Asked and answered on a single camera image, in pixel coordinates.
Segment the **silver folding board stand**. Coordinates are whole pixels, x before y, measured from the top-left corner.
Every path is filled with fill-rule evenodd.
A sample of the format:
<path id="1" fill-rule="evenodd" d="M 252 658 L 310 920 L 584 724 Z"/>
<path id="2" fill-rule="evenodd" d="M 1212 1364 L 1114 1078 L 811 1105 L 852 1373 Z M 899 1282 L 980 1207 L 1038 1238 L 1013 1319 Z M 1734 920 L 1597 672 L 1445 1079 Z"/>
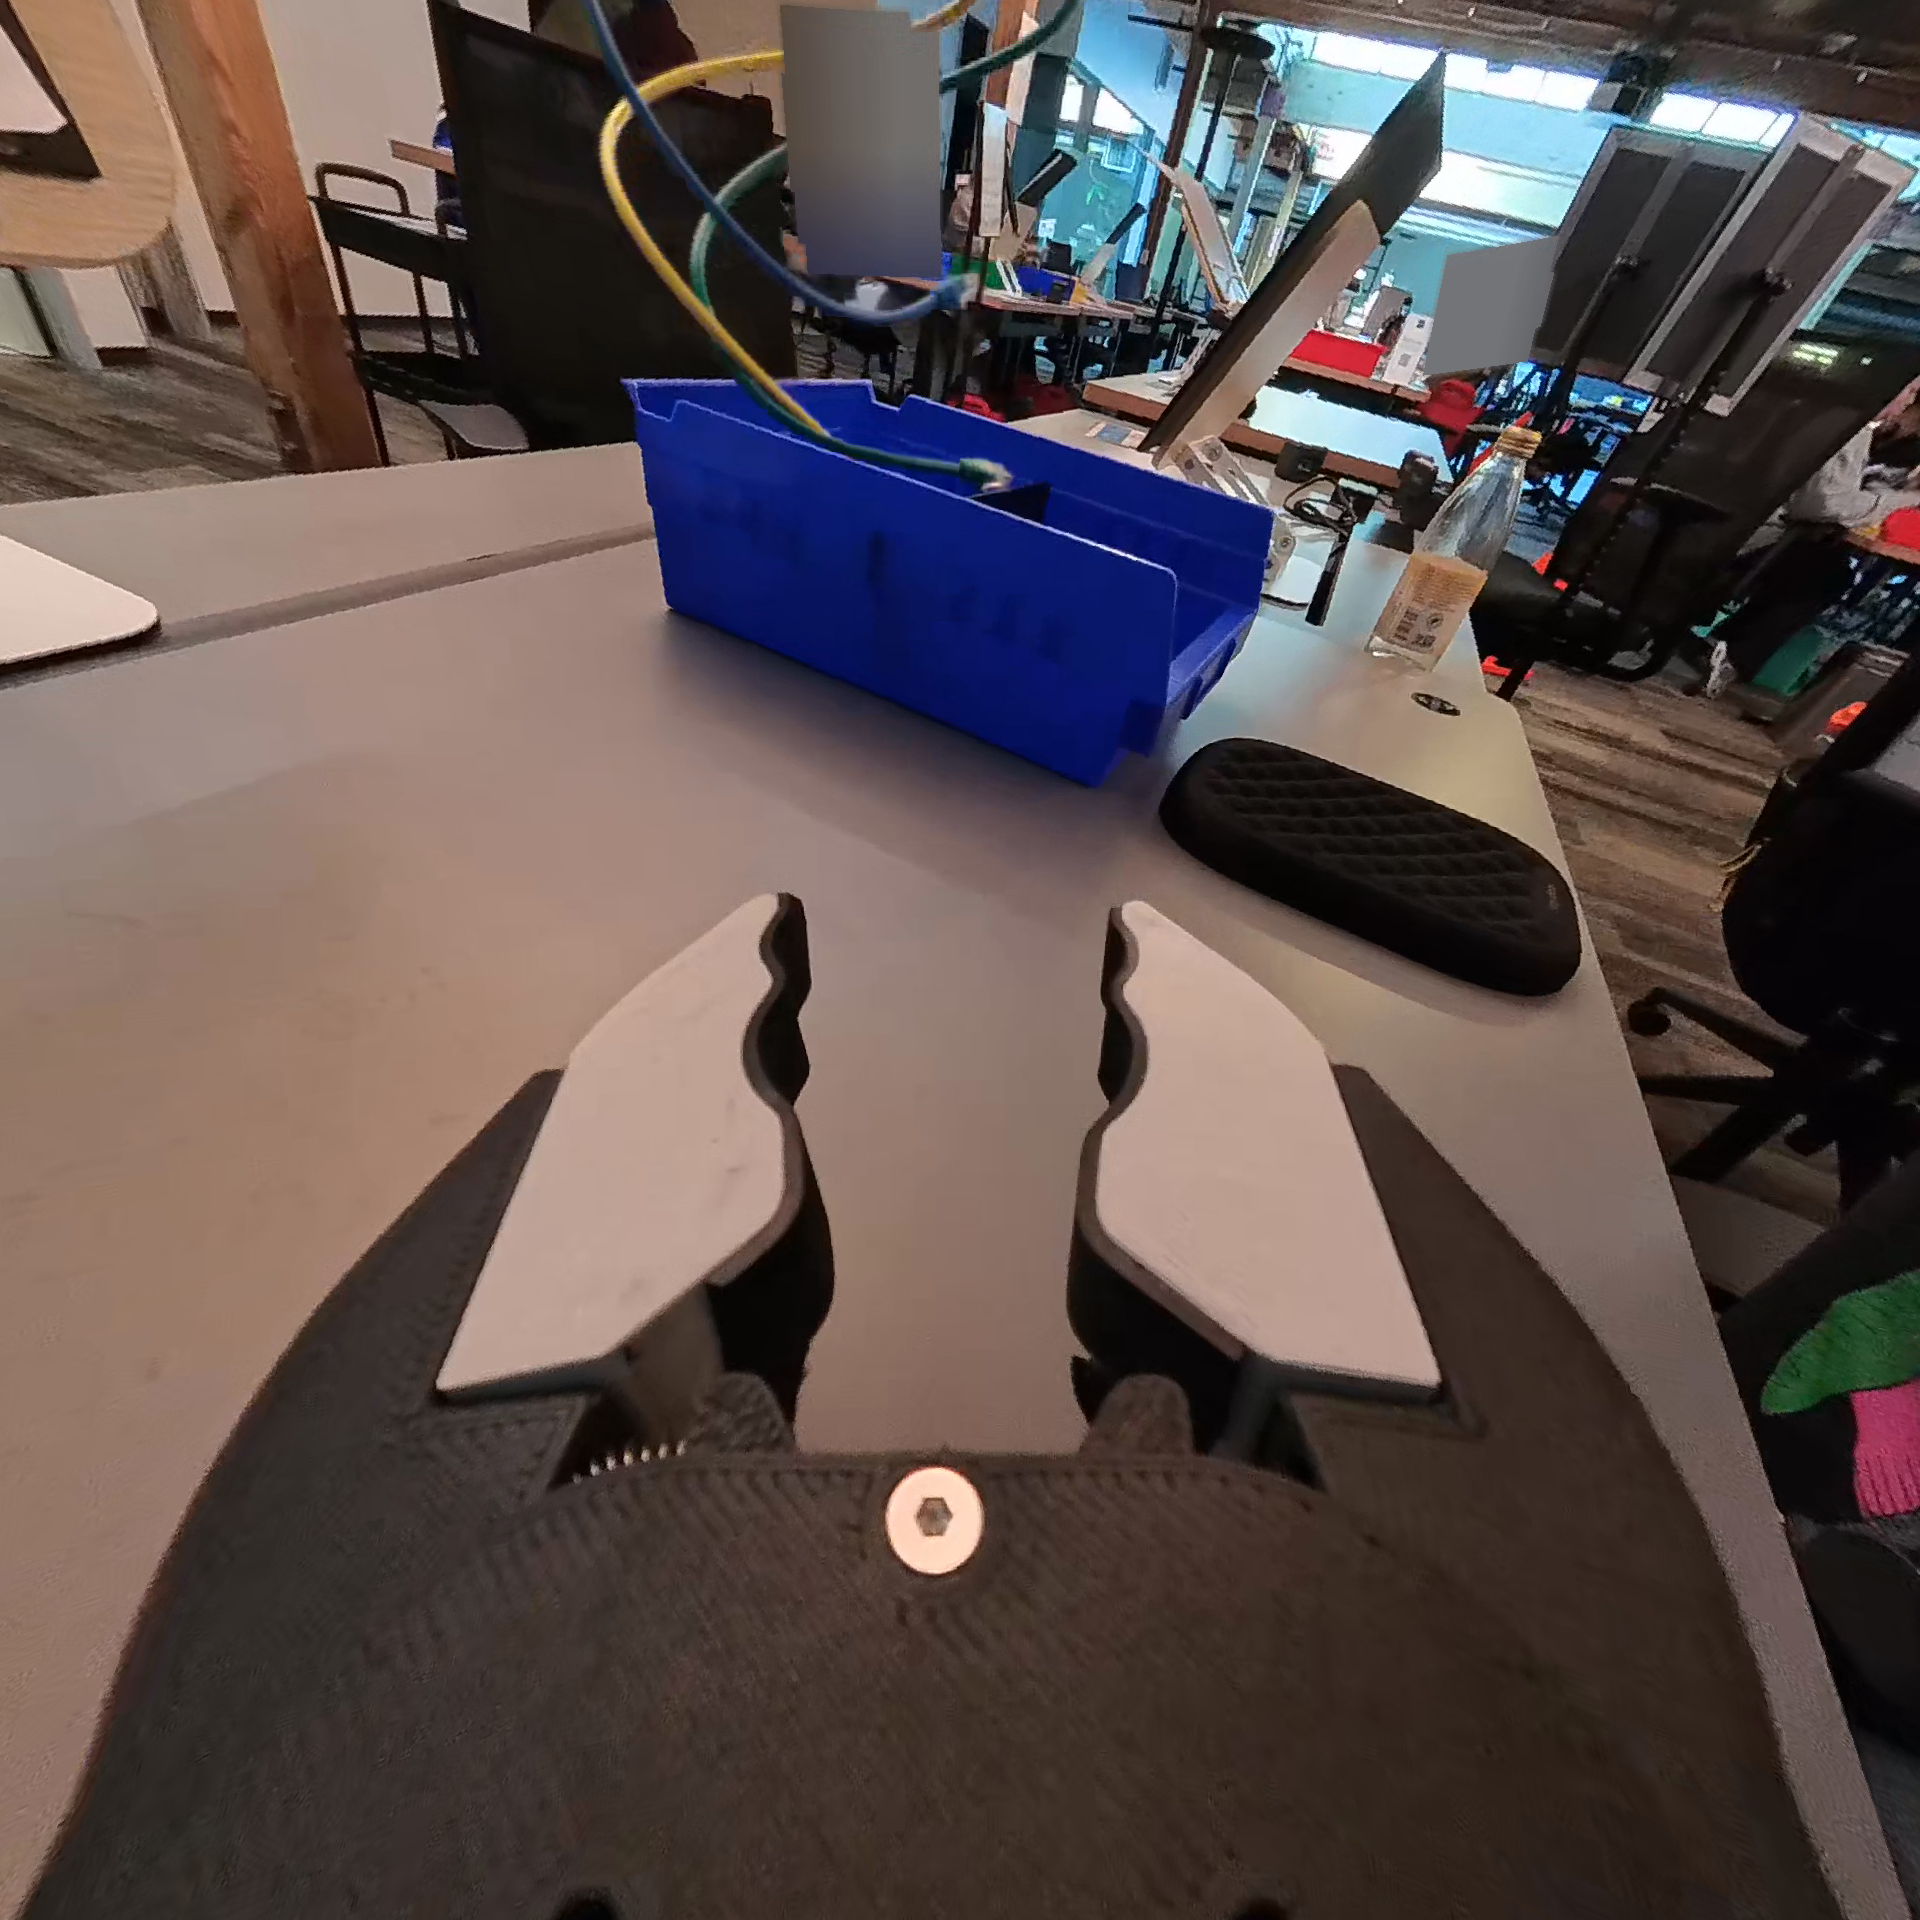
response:
<path id="1" fill-rule="evenodd" d="M 1277 599 L 1279 582 L 1295 555 L 1298 537 L 1283 509 L 1269 499 L 1272 484 L 1263 484 L 1254 469 L 1246 469 L 1237 451 L 1216 435 L 1187 440 L 1174 451 L 1174 464 L 1187 482 L 1265 509 L 1267 557 L 1263 594 Z"/>

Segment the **black mesh panel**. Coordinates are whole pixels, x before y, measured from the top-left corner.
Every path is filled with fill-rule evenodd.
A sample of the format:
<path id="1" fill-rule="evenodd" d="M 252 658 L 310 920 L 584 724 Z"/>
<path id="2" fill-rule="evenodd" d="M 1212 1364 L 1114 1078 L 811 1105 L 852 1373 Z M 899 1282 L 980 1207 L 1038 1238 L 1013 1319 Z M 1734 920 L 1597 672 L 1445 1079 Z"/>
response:
<path id="1" fill-rule="evenodd" d="M 705 329 L 635 248 L 604 192 L 599 137 L 618 91 L 599 57 L 459 4 L 427 4 L 467 222 L 467 274 L 487 389 L 537 450 L 629 443 L 629 379 L 725 379 Z M 776 148 L 767 97 L 693 87 L 656 107 L 717 192 Z M 670 262 L 702 216 L 642 128 L 622 174 Z M 728 237 L 708 256 L 723 323 L 776 376 L 797 376 L 795 298 Z"/>

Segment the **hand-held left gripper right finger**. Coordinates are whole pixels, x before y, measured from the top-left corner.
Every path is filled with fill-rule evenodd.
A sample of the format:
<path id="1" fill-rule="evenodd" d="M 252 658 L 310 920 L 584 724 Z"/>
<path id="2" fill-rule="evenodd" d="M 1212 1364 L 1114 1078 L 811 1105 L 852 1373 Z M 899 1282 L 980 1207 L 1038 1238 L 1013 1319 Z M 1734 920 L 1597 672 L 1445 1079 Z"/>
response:
<path id="1" fill-rule="evenodd" d="M 1110 910 L 1102 999 L 1105 1105 L 1068 1249 L 1087 1356 L 1185 1373 L 1214 1402 L 1245 1364 L 1433 1402 L 1442 1366 L 1309 1024 L 1145 899 Z"/>

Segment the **black padded wrist rest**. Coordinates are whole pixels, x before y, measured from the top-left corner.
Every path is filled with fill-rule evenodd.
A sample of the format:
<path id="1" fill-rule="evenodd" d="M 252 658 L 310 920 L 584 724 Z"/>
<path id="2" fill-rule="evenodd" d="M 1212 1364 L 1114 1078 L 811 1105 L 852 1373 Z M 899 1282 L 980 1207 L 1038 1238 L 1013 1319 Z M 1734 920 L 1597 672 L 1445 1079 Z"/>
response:
<path id="1" fill-rule="evenodd" d="M 1327 756 L 1220 739 L 1158 818 L 1219 877 L 1456 983 L 1553 996 L 1584 965 L 1572 886 L 1542 850 Z"/>

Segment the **person's patterned clothing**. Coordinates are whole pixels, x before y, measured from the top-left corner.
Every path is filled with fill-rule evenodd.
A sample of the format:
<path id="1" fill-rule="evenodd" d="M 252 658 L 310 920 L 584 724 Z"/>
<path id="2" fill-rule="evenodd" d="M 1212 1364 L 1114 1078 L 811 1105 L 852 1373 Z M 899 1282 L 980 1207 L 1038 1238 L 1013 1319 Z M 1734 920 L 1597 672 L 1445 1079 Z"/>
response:
<path id="1" fill-rule="evenodd" d="M 1846 1705 L 1917 1748 L 1917 1276 L 1754 1289 L 1720 1318 Z"/>

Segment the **wooden post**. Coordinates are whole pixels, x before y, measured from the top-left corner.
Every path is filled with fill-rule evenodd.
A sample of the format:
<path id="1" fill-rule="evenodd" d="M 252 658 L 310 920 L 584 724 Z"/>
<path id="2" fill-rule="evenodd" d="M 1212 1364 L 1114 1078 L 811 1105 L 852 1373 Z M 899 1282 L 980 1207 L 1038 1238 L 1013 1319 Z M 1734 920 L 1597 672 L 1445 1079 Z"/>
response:
<path id="1" fill-rule="evenodd" d="M 255 2 L 142 2 L 166 107 L 292 473 L 380 464 Z"/>

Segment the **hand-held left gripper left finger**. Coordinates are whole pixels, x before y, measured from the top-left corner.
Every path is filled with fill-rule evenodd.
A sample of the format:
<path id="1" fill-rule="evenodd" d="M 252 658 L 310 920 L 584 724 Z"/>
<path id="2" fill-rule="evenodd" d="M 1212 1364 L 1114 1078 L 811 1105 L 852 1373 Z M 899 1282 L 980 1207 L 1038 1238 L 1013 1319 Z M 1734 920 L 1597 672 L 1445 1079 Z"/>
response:
<path id="1" fill-rule="evenodd" d="M 799 1099 L 803 902 L 769 892 L 584 1033 L 519 1165 L 436 1387 L 700 1404 L 725 1373 L 797 1404 L 833 1299 Z"/>

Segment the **plastic drink bottle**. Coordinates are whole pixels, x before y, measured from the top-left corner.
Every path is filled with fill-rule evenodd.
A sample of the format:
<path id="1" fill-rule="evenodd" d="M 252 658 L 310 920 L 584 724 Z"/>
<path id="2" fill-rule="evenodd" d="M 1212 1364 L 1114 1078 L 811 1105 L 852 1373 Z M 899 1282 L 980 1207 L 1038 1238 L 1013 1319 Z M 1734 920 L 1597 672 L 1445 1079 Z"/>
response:
<path id="1" fill-rule="evenodd" d="M 1452 487 L 1373 621 L 1369 658 L 1432 667 L 1448 652 L 1508 549 L 1540 445 L 1537 429 L 1504 426 Z"/>

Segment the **black tilted display board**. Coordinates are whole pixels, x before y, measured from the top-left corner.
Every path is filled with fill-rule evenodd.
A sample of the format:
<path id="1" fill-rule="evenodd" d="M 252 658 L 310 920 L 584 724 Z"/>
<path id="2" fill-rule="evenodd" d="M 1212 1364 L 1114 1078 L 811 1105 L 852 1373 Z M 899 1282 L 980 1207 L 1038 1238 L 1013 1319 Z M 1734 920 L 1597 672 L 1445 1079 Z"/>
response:
<path id="1" fill-rule="evenodd" d="M 1351 277 L 1427 192 L 1445 157 L 1445 128 L 1448 57 L 1441 53 L 1147 429 L 1141 447 L 1156 465 L 1167 465 L 1182 445 L 1224 437 L 1257 402 Z"/>

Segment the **black office chair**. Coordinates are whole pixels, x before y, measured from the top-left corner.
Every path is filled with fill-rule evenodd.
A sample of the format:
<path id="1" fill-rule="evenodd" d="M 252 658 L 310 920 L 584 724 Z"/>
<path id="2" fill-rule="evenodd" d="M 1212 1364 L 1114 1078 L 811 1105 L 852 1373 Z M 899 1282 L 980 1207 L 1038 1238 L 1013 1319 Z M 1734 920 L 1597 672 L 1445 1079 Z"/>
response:
<path id="1" fill-rule="evenodd" d="M 1625 1027 L 1662 1036 L 1674 1018 L 1756 1062 L 1759 1075 L 1642 1075 L 1643 1093 L 1727 1107 L 1669 1174 L 1722 1184 L 1781 1141 L 1837 1156 L 1855 1207 L 1917 1145 L 1917 800 L 1874 769 L 1812 765 L 1742 850 L 1720 906 L 1735 988 L 1772 1028 L 1654 988 Z"/>

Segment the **blue plastic bin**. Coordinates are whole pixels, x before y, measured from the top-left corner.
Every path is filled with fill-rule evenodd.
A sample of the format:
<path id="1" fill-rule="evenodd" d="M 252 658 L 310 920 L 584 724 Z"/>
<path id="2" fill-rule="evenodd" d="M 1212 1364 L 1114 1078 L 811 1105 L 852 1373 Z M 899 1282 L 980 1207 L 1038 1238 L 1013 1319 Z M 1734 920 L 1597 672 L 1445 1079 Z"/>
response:
<path id="1" fill-rule="evenodd" d="M 1149 754 L 1261 610 L 1267 514 L 870 383 L 633 379 L 671 610 L 1083 785 Z"/>

